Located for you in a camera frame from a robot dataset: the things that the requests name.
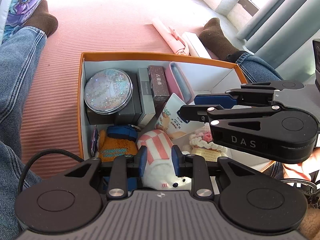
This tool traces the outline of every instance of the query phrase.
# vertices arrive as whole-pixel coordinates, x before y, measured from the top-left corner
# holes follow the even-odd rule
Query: pink striped plush
[[[138,142],[138,149],[142,145],[148,148],[148,164],[154,160],[168,160],[171,158],[172,142],[164,131],[152,130],[143,134]]]

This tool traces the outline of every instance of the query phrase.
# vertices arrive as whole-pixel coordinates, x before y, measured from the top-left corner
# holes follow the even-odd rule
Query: jeans
[[[266,169],[264,174],[269,175],[275,179],[283,179],[283,166],[280,162],[275,162],[272,166]]]
[[[228,55],[228,61],[240,66],[249,83],[283,80],[278,72],[267,62],[246,51],[238,51]]]
[[[21,162],[20,127],[22,113],[40,53],[46,43],[45,33],[24,27],[0,46],[0,239],[14,239],[18,221],[14,213]],[[41,179],[27,174],[24,189]]]

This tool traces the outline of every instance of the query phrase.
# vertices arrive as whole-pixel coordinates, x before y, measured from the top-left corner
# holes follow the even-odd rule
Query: foot
[[[24,26],[36,27],[49,37],[57,30],[58,20],[49,13],[47,1],[42,0]]]
[[[220,60],[227,60],[227,56],[239,51],[224,36],[219,18],[210,19],[199,35],[202,44],[211,50]]]

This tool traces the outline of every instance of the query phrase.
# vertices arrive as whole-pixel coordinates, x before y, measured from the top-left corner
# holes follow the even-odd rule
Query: black cable
[[[42,156],[48,155],[48,154],[62,154],[65,156],[68,156],[74,160],[76,160],[77,162],[84,162],[84,159],[81,159],[79,156],[65,151],[65,150],[61,150],[61,149],[46,149],[43,150],[35,155],[33,155],[31,157],[31,159],[27,162],[26,166],[24,167],[22,173],[21,173],[21,177],[19,179],[19,184],[18,184],[18,195],[22,192],[23,189],[23,184],[24,184],[24,180],[26,179],[27,173],[30,170],[31,165],[39,158],[41,158]]]
[[[281,179],[280,181],[284,183],[301,183],[303,185],[310,186],[312,189],[312,193],[317,191],[317,185],[305,179]]]
[[[320,184],[320,180],[318,180],[317,182],[315,182],[315,185],[319,185]],[[320,189],[317,189],[315,192],[315,195],[318,195],[320,193]]]
[[[299,190],[305,195],[306,198],[310,198],[313,194],[310,191],[299,188]]]

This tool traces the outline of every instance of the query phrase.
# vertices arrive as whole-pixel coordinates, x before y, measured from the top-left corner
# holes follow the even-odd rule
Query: pink exercise mat
[[[152,26],[158,17],[179,33],[199,34],[211,18],[190,0],[47,0],[59,21],[41,54],[21,127],[22,160],[47,148],[79,155],[77,85],[80,55],[85,51],[172,53]],[[49,178],[75,165],[60,155],[38,160],[32,170]]]

